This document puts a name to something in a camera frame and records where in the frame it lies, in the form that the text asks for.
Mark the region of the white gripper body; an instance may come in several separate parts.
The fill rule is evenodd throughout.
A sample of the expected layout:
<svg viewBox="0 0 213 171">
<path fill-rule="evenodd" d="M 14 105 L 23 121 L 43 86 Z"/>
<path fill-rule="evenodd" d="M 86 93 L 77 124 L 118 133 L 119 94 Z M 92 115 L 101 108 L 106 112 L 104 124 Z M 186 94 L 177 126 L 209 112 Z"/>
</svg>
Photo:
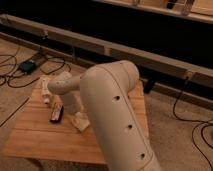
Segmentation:
<svg viewBox="0 0 213 171">
<path fill-rule="evenodd" d="M 74 115 L 80 111 L 79 92 L 70 91 L 60 96 L 65 110 L 70 114 Z"/>
</svg>

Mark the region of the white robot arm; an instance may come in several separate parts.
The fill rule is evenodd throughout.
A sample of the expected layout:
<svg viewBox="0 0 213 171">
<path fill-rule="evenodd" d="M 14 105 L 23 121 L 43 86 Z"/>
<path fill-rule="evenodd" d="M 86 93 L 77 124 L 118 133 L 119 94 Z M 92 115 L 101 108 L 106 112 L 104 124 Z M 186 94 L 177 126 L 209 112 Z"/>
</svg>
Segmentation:
<svg viewBox="0 0 213 171">
<path fill-rule="evenodd" d="M 95 65 L 83 74 L 63 72 L 48 83 L 69 111 L 73 90 L 80 98 L 110 171 L 162 171 L 128 98 L 139 81 L 127 60 Z"/>
</svg>

